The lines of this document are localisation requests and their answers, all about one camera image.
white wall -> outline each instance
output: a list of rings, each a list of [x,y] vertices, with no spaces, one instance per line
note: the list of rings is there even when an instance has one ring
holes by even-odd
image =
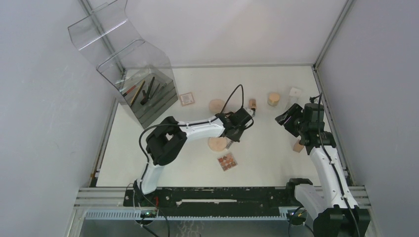
[[[418,1],[356,1],[320,68],[355,181],[386,237],[418,235],[418,12]]]
[[[126,13],[175,66],[313,64],[345,2],[128,0]]]
[[[73,47],[76,0],[1,3],[0,236],[63,236],[111,97]]]

gray floor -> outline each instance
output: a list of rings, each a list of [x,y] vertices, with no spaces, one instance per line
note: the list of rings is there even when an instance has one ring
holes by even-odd
[[[158,236],[166,237],[164,221],[148,225]],[[152,237],[132,221],[86,220],[82,237]],[[287,221],[170,221],[171,237],[287,237]],[[304,226],[291,228],[292,237],[311,237]]]

robotic arm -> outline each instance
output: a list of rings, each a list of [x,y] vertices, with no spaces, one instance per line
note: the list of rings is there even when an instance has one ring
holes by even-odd
[[[182,122],[173,117],[165,118],[153,132],[147,136],[146,151],[153,163],[146,168],[145,174],[136,183],[143,194],[156,190],[157,181],[165,165],[176,159],[183,145],[206,137],[227,137],[234,142],[240,142],[246,125],[252,120],[247,110],[241,107],[238,111],[215,116],[199,121]]]
[[[317,169],[324,198],[317,194],[308,179],[291,179],[287,189],[314,220],[314,236],[336,237],[342,233],[358,236],[357,230],[364,236],[370,215],[368,210],[358,208],[346,184],[335,140],[330,132],[324,131],[323,117],[324,107],[312,99],[304,109],[294,104],[275,118],[293,136],[301,136],[300,144],[306,147]]]

white table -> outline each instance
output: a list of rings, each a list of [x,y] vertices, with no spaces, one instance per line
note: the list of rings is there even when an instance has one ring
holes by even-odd
[[[308,103],[310,96],[319,94],[310,67],[230,67],[174,69],[179,94],[192,92],[195,104],[182,107],[177,101],[157,121],[174,116],[180,121],[194,121],[212,116],[208,104],[212,99],[226,100],[231,91],[243,84],[245,105],[249,99],[257,102],[254,126],[246,130],[240,143],[229,151],[213,152],[208,140],[187,143],[178,157],[167,165],[158,181],[159,187],[242,187],[284,186],[290,178],[309,178],[320,185],[317,171],[305,149],[293,151],[297,138],[290,135],[274,118],[284,112],[291,87],[302,89],[298,101]],[[281,94],[277,107],[267,104],[269,92]],[[241,92],[227,106],[236,110],[241,104]],[[141,176],[146,157],[138,145],[143,131],[121,106],[118,107],[97,181],[98,187],[125,187]],[[142,144],[146,147],[145,137]],[[232,152],[238,165],[223,171],[217,158]]]

clear plastic box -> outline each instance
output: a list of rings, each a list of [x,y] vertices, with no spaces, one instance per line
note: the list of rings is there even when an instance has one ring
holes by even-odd
[[[77,50],[115,88],[119,103],[146,128],[178,96],[169,58],[140,36],[126,3],[105,3],[68,31]]]

